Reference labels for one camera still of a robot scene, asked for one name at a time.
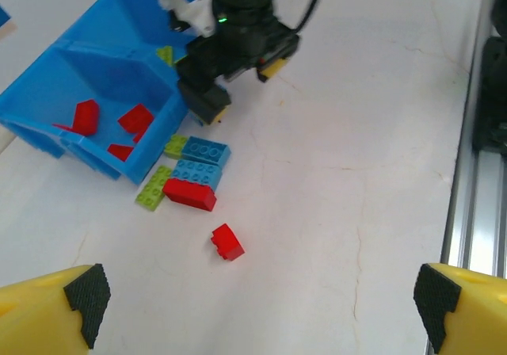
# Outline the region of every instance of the black cable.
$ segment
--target black cable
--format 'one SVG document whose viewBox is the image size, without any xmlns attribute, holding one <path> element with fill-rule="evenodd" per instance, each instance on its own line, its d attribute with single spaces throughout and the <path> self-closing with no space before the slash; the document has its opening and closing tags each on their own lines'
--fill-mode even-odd
<svg viewBox="0 0 507 355">
<path fill-rule="evenodd" d="M 315 11 L 315 7 L 317 6 L 317 2 L 318 2 L 318 0 L 311 0 L 310 5 L 307 8 L 307 12 L 303 16 L 303 19 L 301 20 L 299 25 L 297 25 L 297 27 L 292 30 L 295 34 L 300 32 L 301 30 L 303 30 L 303 28 L 307 24 L 308 20 L 310 20 L 310 17 L 313 14 L 313 12 Z"/>
</svg>

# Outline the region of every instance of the white plastic part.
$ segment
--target white plastic part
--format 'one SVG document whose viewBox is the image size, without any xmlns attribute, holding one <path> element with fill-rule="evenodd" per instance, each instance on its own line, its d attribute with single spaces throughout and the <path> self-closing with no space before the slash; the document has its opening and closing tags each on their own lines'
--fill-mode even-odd
<svg viewBox="0 0 507 355">
<path fill-rule="evenodd" d="M 212 13 L 212 0 L 158 0 L 160 7 L 167 11 L 174 11 L 180 21 L 192 26 L 198 35 L 207 37 L 215 32 Z"/>
</svg>

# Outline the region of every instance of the green lego brick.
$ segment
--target green lego brick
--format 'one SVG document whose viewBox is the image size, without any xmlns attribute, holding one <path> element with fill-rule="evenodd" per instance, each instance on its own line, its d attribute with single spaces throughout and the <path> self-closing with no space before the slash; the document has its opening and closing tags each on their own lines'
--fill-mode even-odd
<svg viewBox="0 0 507 355">
<path fill-rule="evenodd" d="M 181 159 L 181 151 L 188 141 L 188 137 L 172 135 L 171 140 L 164 148 L 164 155 L 172 159 Z"/>
<path fill-rule="evenodd" d="M 162 199 L 164 199 L 162 189 L 169 179 L 171 172 L 172 170 L 169 167 L 160 166 L 143 187 L 141 193 L 136 197 L 135 202 L 150 211 L 155 211 L 160 202 L 162 202 Z"/>
<path fill-rule="evenodd" d="M 158 57 L 167 63 L 168 66 L 173 66 L 173 48 L 165 46 L 157 49 Z"/>
</svg>

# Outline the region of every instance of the blue tray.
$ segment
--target blue tray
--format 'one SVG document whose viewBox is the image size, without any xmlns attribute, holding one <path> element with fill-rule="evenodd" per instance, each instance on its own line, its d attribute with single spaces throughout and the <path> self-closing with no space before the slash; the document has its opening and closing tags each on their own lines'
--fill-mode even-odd
<svg viewBox="0 0 507 355">
<path fill-rule="evenodd" d="M 167 22 L 157 0 L 98 0 L 0 95 L 0 124 L 57 158 L 67 153 L 141 183 L 188 112 L 175 70 L 156 49 L 173 46 L 177 59 L 193 36 L 171 32 Z M 101 107 L 97 134 L 53 126 L 71 126 L 75 106 L 88 99 Z M 117 120 L 139 103 L 154 121 L 135 144 Z M 135 149 L 123 162 L 107 152 L 111 143 Z"/>
</svg>

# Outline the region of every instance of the white table surface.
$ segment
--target white table surface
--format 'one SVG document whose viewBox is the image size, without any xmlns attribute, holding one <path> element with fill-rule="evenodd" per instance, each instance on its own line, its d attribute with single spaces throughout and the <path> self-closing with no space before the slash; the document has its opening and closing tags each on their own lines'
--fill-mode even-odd
<svg viewBox="0 0 507 355">
<path fill-rule="evenodd" d="M 413 354 L 438 261 L 480 0 L 323 0 L 266 85 L 244 74 L 212 213 L 14 140 L 0 155 L 0 284 L 104 264 L 95 354 Z M 277 0 L 295 24 L 307 0 Z M 174 162 L 161 158 L 160 163 Z M 246 249 L 218 258 L 229 223 Z"/>
</svg>

